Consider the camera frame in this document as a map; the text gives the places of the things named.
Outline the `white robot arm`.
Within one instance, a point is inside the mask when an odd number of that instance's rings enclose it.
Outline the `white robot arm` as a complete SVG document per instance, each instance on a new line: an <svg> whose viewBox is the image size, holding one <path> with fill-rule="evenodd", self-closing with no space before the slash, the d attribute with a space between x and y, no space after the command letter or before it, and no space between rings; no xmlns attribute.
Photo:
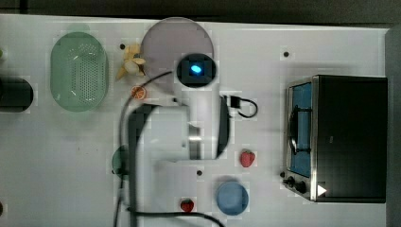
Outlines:
<svg viewBox="0 0 401 227"><path fill-rule="evenodd" d="M170 75L176 103L145 103L128 118L130 227L140 227L140 217L181 216L181 203L198 199L195 164L216 160L229 142L216 62L187 54Z"/></svg>

